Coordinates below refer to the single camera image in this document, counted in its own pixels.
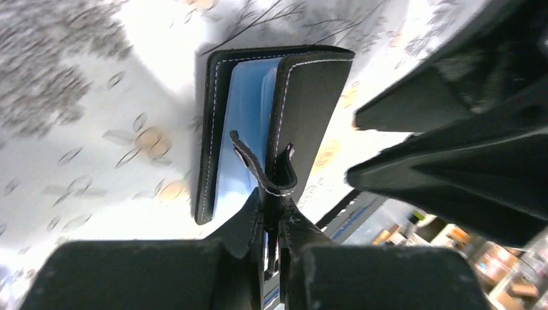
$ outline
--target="white stitching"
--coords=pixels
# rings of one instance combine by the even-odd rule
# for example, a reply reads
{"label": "white stitching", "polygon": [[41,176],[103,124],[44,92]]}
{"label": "white stitching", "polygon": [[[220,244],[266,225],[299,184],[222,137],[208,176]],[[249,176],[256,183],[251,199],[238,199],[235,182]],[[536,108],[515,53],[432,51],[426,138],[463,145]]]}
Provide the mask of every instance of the white stitching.
{"label": "white stitching", "polygon": [[[204,202],[203,203],[206,202],[205,198],[207,196],[207,191],[209,190],[209,171],[211,169],[211,157],[213,155],[213,130],[215,129],[215,105],[217,103],[217,81],[218,81],[218,78],[219,78],[219,68],[220,68],[221,63],[226,63],[226,62],[230,62],[230,61],[269,59],[269,58],[285,57],[285,56],[292,56],[292,55],[303,55],[303,54],[307,54],[307,53],[309,53],[309,52],[284,54],[284,55],[274,55],[274,56],[257,56],[257,57],[224,59],[224,60],[219,61],[215,65],[215,80],[213,82],[213,84],[214,84],[214,89],[213,89],[213,113],[212,113],[212,116],[211,116],[211,119],[212,119],[212,122],[211,122],[211,139],[209,140],[209,159],[207,160],[207,174],[205,176],[205,190],[204,190]],[[200,214],[201,214],[200,218],[202,219],[202,222],[204,221],[205,212],[206,212],[206,210],[204,208],[204,205],[202,204],[202,210],[200,212]]]}
{"label": "white stitching", "polygon": [[284,100],[282,102],[282,112],[280,113],[280,123],[278,125],[278,133],[276,135],[276,147],[274,150],[274,176],[276,176],[276,159],[278,157],[278,142],[280,141],[280,133],[282,132],[282,120],[284,119],[284,107],[286,106],[286,97],[288,95],[288,88],[290,84],[290,77],[291,77],[291,71],[295,67],[302,66],[302,65],[309,65],[311,63],[326,63],[329,61],[352,61],[352,59],[320,59],[320,60],[313,60],[313,61],[305,61],[303,63],[296,63],[291,66],[289,72],[288,72],[288,78],[286,80],[286,87],[284,90]]}
{"label": "white stitching", "polygon": [[[251,160],[251,158],[249,158],[249,156],[246,154],[246,152],[244,152],[244,150],[242,150],[242,148],[241,148],[239,145],[237,145],[237,144],[235,144],[235,143],[233,143],[233,145],[234,145],[238,150],[240,150],[240,152],[242,152],[242,154],[248,159],[249,163],[253,166],[253,169],[254,169],[255,171],[258,171],[258,170],[257,170],[257,166],[255,166],[255,164],[253,163],[253,160]],[[269,190],[266,188],[266,186],[263,184],[261,178],[259,178],[258,176],[255,176],[255,177],[257,178],[257,181],[258,181],[259,185],[264,189],[264,191],[267,192],[267,193],[269,193],[269,194],[271,194],[272,196],[276,196],[276,197],[285,197],[285,196],[289,196],[289,195],[293,194],[293,191],[295,190],[295,188],[293,188],[293,189],[291,190],[291,192],[289,192],[289,193],[287,193],[287,194],[275,194],[275,193],[269,191]]]}

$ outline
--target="floral pattern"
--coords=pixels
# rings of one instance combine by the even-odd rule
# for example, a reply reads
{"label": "floral pattern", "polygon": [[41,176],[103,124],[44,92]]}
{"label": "floral pattern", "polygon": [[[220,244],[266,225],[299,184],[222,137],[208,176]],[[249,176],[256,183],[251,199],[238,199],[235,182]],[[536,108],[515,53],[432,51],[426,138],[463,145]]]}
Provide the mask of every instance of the floral pattern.
{"label": "floral pattern", "polygon": [[140,114],[133,122],[133,133],[123,130],[108,130],[103,138],[118,145],[132,145],[133,148],[125,153],[116,164],[120,168],[129,163],[139,153],[146,152],[152,165],[169,166],[171,160],[165,154],[171,149],[171,141],[163,137],[163,131],[158,127],[143,129],[147,122],[147,115]]}
{"label": "floral pattern", "polygon": [[397,143],[350,134],[352,111],[485,1],[0,1],[0,247],[45,259],[65,240],[99,236],[87,227],[115,211],[120,230],[136,235],[135,218],[151,212],[165,216],[145,217],[148,227],[177,227],[158,238],[202,235],[190,218],[196,136],[206,60],[219,49],[323,44],[356,52],[299,202],[311,220],[321,217],[350,190],[350,163]]}

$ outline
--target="black leather wallet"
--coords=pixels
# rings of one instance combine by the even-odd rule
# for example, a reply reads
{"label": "black leather wallet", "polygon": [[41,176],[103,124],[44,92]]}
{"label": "black leather wallet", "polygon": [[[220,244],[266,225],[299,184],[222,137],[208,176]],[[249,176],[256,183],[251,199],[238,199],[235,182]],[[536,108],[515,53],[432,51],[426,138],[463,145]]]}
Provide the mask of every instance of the black leather wallet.
{"label": "black leather wallet", "polygon": [[237,64],[281,57],[268,130],[264,172],[274,184],[284,182],[280,155],[295,150],[291,163],[300,182],[291,190],[297,202],[304,191],[333,110],[346,83],[354,53],[333,46],[289,46],[213,52],[207,62],[202,153],[194,217],[213,219],[217,169],[231,74]]}

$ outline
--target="wallet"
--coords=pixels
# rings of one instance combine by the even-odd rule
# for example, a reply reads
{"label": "wallet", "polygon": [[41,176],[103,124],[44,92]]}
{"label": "wallet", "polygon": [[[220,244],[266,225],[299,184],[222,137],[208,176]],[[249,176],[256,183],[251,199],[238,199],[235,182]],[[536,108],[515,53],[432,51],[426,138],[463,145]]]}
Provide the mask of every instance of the wallet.
{"label": "wallet", "polygon": [[[243,205],[260,185],[251,170],[290,188],[293,200],[299,200],[353,57],[349,50],[321,45],[219,50],[209,56],[197,224]],[[230,132],[237,132],[257,167],[249,169]],[[295,180],[283,167],[290,145]]]}

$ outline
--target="tree branch pattern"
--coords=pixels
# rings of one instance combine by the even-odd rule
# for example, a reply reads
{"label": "tree branch pattern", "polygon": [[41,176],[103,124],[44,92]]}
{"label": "tree branch pattern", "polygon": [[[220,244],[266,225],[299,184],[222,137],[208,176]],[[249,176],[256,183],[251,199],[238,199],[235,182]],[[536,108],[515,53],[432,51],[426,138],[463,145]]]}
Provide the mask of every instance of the tree branch pattern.
{"label": "tree branch pattern", "polygon": [[0,132],[39,138],[82,118],[92,82],[62,60],[125,59],[131,46],[113,15],[126,1],[0,1]]}
{"label": "tree branch pattern", "polygon": [[325,44],[329,39],[336,39],[334,45],[349,48],[358,53],[367,53],[378,42],[381,28],[387,20],[383,16],[386,4],[391,0],[380,0],[369,12],[363,13],[359,0],[339,0],[332,15],[325,18],[324,12],[309,10],[306,2],[276,0],[267,9],[257,9],[255,0],[244,0],[243,7],[236,14],[235,23],[231,25],[226,38],[202,52],[204,56],[216,49],[228,45],[232,40],[246,31],[257,28],[259,33],[266,35],[274,23],[297,23],[308,31],[307,37],[317,34],[318,39],[310,44]]}
{"label": "tree branch pattern", "polygon": [[[441,37],[456,22],[457,16],[462,10],[462,4],[458,0],[441,0],[433,6],[435,8],[432,17],[427,23],[430,29],[424,34],[414,37],[407,43],[404,51],[408,57],[426,59],[432,55],[434,51],[428,47],[430,42],[433,39]],[[398,62],[395,68],[397,69],[403,65],[405,60],[402,59]]]}

